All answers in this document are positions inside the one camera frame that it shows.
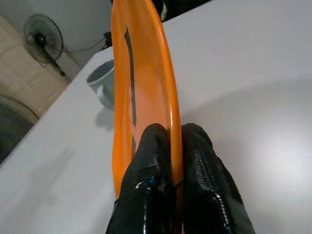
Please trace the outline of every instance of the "orange plastic object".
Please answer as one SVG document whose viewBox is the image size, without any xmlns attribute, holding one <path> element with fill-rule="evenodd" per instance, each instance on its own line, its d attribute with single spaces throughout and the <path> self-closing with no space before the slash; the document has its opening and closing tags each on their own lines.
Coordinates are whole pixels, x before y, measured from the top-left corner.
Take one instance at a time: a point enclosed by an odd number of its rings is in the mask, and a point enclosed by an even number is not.
<svg viewBox="0 0 312 234">
<path fill-rule="evenodd" d="M 160 123 L 170 130 L 172 176 L 183 179 L 181 125 L 176 82 L 165 33 L 152 1 L 114 0 L 112 39 L 115 59 L 116 196 L 144 129 Z M 182 187 L 177 191 L 178 207 Z"/>
</svg>

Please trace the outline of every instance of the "white tabletop surface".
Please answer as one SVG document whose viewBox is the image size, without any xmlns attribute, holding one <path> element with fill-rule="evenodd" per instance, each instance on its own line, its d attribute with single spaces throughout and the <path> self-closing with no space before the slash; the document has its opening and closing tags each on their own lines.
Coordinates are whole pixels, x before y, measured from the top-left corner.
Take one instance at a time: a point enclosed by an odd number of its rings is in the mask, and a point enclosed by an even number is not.
<svg viewBox="0 0 312 234">
<path fill-rule="evenodd" d="M 310 233 L 312 2 L 216 0 L 164 23 L 182 122 L 207 131 L 257 233 Z M 0 169 L 1 234 L 102 234 L 113 130 L 93 56 Z"/>
</svg>

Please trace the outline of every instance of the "mug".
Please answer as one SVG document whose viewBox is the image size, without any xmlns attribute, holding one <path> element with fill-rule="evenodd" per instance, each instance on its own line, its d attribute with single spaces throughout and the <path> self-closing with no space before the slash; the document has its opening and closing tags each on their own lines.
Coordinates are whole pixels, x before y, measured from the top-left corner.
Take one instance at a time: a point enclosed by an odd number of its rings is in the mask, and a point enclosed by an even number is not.
<svg viewBox="0 0 312 234">
<path fill-rule="evenodd" d="M 115 67 L 112 59 L 95 69 L 87 78 L 88 86 L 109 110 L 114 110 L 114 76 Z"/>
</svg>

